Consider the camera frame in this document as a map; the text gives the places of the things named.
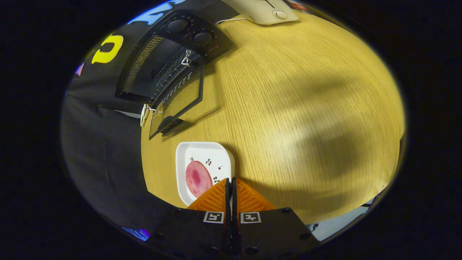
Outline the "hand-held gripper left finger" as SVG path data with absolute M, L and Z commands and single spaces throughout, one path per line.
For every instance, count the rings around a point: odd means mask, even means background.
M 152 247 L 170 257 L 224 257 L 231 240 L 231 184 L 213 186 L 223 210 L 174 209 L 152 233 Z

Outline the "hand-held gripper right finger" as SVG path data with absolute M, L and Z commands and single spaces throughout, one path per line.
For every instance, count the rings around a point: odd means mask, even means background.
M 232 251 L 238 257 L 304 257 L 319 245 L 292 208 L 277 208 L 232 179 Z

